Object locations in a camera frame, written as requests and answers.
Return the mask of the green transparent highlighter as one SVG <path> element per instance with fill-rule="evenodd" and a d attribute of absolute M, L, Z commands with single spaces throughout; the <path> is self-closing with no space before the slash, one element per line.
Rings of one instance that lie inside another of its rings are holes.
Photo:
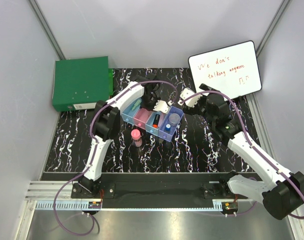
<path fill-rule="evenodd" d="M 134 104 L 133 104 L 133 106 L 132 106 L 132 108 L 131 108 L 131 111 L 134 111 L 135 109 L 137 109 L 137 108 L 140 106 L 141 102 L 142 102 L 141 99 L 137 99 L 137 100 L 134 102 Z"/>

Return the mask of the pink drawer bin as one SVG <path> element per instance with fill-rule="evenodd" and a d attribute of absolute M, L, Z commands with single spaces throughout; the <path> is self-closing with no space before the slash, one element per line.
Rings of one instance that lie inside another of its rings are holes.
<path fill-rule="evenodd" d="M 152 114 L 151 111 L 148 111 L 145 108 L 140 108 L 133 117 L 134 125 L 145 130 L 146 123 L 151 114 Z"/>

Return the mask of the black orange-capped marker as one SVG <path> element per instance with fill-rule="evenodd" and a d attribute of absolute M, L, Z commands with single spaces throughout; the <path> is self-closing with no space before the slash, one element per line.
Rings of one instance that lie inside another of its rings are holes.
<path fill-rule="evenodd" d="M 155 129 L 159 129 L 160 120 L 161 120 L 161 114 L 157 113 L 157 114 L 155 115 L 155 118 L 154 118 L 153 124 L 152 124 L 152 126 L 153 126 Z"/>

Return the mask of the sky blue drawer bin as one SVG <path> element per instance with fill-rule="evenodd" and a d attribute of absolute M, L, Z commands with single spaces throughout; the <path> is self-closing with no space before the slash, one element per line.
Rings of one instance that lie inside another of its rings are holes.
<path fill-rule="evenodd" d="M 154 127 L 153 123 L 154 123 L 155 116 L 157 114 L 160 115 L 160 119 L 159 119 L 157 127 Z M 159 129 L 160 129 L 161 125 L 164 122 L 164 118 L 165 118 L 165 114 L 164 113 L 162 113 L 162 112 L 153 112 L 150 115 L 150 117 L 148 118 L 148 121 L 145 124 L 145 130 L 146 130 L 146 132 L 150 133 L 152 135 L 158 136 L 158 132 L 159 132 Z"/>

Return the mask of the purple drawer bin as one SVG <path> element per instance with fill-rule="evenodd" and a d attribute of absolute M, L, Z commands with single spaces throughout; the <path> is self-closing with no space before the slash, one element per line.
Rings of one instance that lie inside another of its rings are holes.
<path fill-rule="evenodd" d="M 169 118 L 169 115 L 171 113 L 179 114 L 180 115 L 180 122 L 176 127 L 171 127 L 171 131 L 170 131 L 170 133 L 168 133 L 168 132 L 165 132 L 164 129 L 165 129 L 165 126 L 168 124 L 168 118 Z M 171 140 L 172 140 L 172 138 L 173 138 L 173 136 L 176 132 L 176 129 L 179 127 L 179 125 L 181 123 L 181 120 L 182 120 L 183 116 L 184 116 L 183 110 L 172 106 L 170 108 L 169 113 L 165 115 L 164 122 L 159 129 L 158 137 L 161 138 L 161 139 L 164 139 L 165 141 L 171 142 Z"/>

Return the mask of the clear jar of bands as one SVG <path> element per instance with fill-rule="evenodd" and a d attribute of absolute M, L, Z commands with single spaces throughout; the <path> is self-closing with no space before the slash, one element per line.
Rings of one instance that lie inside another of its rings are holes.
<path fill-rule="evenodd" d="M 177 113 L 171 113 L 168 118 L 168 123 L 172 127 L 176 127 L 180 122 L 180 115 Z"/>

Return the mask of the blue and grey bottle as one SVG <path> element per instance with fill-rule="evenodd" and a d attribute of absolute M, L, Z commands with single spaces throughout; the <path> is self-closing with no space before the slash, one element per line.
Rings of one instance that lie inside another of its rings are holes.
<path fill-rule="evenodd" d="M 171 125 L 169 123 L 165 126 L 164 131 L 167 132 L 167 133 L 170 133 L 170 131 L 171 131 Z"/>

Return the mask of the colourful pink-capped tube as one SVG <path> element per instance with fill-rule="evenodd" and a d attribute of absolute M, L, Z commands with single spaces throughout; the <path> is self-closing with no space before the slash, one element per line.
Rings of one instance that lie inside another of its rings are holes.
<path fill-rule="evenodd" d="M 141 133 L 138 129 L 134 129 L 131 131 L 131 138 L 136 147 L 140 147 L 142 145 Z"/>

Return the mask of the light blue drawer bin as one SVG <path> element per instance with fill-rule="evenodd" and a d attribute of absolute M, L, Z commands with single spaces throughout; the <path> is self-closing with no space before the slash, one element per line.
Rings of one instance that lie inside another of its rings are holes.
<path fill-rule="evenodd" d="M 134 111 L 131 111 L 131 108 L 134 104 L 134 102 L 136 101 L 134 100 L 122 113 L 121 113 L 121 117 L 123 119 L 124 122 L 129 123 L 131 125 L 134 125 L 134 121 L 133 121 L 133 117 L 135 116 L 135 114 L 138 112 L 138 110 L 140 109 L 140 106 L 135 109 Z"/>

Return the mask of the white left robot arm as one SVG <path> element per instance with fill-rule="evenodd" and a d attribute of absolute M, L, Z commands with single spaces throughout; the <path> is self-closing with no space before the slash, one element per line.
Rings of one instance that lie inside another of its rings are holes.
<path fill-rule="evenodd" d="M 94 117 L 90 124 L 91 149 L 83 173 L 78 178 L 75 192 L 94 198 L 99 194 L 102 165 L 107 150 L 120 131 L 121 113 L 135 100 L 141 99 L 143 104 L 152 110 L 159 100 L 155 91 L 158 83 L 153 73 L 146 77 L 134 76 L 130 83 L 116 96 L 107 101 L 98 101 Z"/>

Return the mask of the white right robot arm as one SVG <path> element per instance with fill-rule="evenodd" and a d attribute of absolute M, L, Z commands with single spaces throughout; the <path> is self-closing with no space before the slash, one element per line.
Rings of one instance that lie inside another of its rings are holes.
<path fill-rule="evenodd" d="M 261 178 L 254 181 L 232 173 L 219 185 L 222 197 L 236 194 L 250 198 L 277 220 L 295 217 L 293 212 L 304 205 L 304 174 L 283 167 L 249 136 L 233 100 L 215 90 L 194 93 L 185 88 L 179 104 L 206 118 L 213 137 L 239 155 Z M 304 220 L 304 215 L 296 219 Z"/>

